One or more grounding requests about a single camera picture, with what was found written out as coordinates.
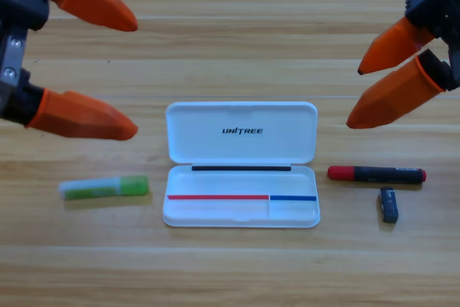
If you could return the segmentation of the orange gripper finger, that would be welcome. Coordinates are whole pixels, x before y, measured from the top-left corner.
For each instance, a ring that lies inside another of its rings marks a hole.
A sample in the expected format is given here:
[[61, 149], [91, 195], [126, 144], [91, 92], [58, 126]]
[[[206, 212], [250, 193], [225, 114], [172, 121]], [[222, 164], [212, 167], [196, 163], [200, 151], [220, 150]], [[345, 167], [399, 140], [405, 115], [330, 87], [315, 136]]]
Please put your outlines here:
[[48, 89], [27, 127], [67, 138], [119, 141], [131, 139], [138, 131], [138, 126], [111, 104], [73, 91]]

